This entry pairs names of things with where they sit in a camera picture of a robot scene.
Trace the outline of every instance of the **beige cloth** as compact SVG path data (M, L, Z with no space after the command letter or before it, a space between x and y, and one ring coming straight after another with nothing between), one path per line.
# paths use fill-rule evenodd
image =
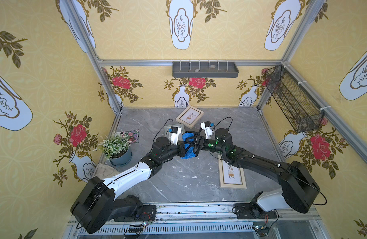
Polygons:
M115 170L113 167L111 167L110 165L99 163L97 165L94 176L97 176L100 179L106 179L108 177L113 177L114 175L118 175L118 174L119 172Z

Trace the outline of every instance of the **blue flower pot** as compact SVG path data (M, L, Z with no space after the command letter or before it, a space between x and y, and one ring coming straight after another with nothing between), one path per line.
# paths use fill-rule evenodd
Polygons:
M118 158L110 158L110 162L114 166L121 167L129 163L131 159L132 159L132 151L130 150L129 147L128 150L122 156L119 156Z

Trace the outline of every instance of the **red wire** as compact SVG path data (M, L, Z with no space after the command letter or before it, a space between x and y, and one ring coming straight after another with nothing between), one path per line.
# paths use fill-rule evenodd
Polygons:
M147 215L148 215L148 217L149 217L149 221L151 221L150 216L149 216L149 214L148 214L148 213L142 213L142 214L147 214Z

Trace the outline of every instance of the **black mesh basket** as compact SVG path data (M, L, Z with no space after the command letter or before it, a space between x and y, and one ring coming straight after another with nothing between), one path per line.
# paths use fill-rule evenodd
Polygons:
M324 112L283 66L268 69L265 76L267 89L297 133L319 128Z

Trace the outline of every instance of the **blue cloth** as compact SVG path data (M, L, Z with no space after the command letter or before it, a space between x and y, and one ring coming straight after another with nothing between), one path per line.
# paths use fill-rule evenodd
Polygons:
M186 138L189 138L189 137L192 137L192 136L194 136L194 134L193 133L184 133L183 135L182 135L182 139L183 139L183 141L186 141ZM189 147L190 145L188 144L188 143L186 143L185 144L185 149L187 149L187 147ZM190 148L189 148L189 150L186 152L186 154L185 154L185 156L184 157L181 157L182 159L187 159L187 158L192 158L192 157L195 157L195 153L193 153L193 147L191 146Z

